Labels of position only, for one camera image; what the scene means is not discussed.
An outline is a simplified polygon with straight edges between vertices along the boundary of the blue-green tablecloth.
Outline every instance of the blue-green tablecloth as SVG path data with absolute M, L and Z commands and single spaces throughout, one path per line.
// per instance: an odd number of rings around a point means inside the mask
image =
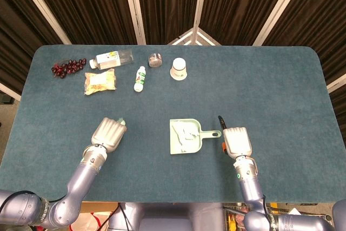
M 85 96 L 84 73 L 53 78 L 66 59 L 131 48 L 134 63 L 116 68 L 116 91 Z M 149 68 L 159 52 L 163 65 Z M 188 76 L 170 77 L 183 57 Z M 134 92 L 139 66 L 144 90 Z M 241 201 L 223 137 L 195 154 L 170 155 L 169 120 L 195 118 L 203 130 L 247 127 L 267 201 L 328 202 L 346 197 L 346 151 L 320 61 L 306 47 L 49 45 L 31 64 L 0 168 L 0 188 L 32 190 L 47 199 L 66 183 L 103 117 L 124 117 L 128 131 L 104 164 L 90 201 Z

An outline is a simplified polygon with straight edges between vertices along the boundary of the plastic water bottle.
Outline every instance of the plastic water bottle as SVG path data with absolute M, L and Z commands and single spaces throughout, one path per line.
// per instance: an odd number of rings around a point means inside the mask
M 143 90 L 145 74 L 145 67 L 141 66 L 136 74 L 136 82 L 134 86 L 136 92 L 141 92 Z

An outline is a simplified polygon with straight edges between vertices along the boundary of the black curtain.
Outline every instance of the black curtain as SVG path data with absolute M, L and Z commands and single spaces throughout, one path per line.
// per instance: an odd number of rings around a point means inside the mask
M 346 0 L 291 0 L 264 45 L 312 47 L 331 83 L 346 73 Z
M 222 45 L 252 45 L 277 0 L 204 0 L 199 27 Z
M 0 82 L 22 93 L 35 51 L 61 44 L 32 0 L 0 0 Z
M 197 0 L 139 0 L 147 44 L 168 44 L 194 26 Z
M 346 85 L 330 93 L 330 99 L 346 147 Z
M 137 44 L 127 0 L 45 0 L 73 44 Z

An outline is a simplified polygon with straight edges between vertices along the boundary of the white cup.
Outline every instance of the white cup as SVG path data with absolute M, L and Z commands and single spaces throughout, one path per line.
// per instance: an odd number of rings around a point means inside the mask
M 176 81 L 182 81 L 187 77 L 186 62 L 183 58 L 175 58 L 171 68 L 171 76 Z

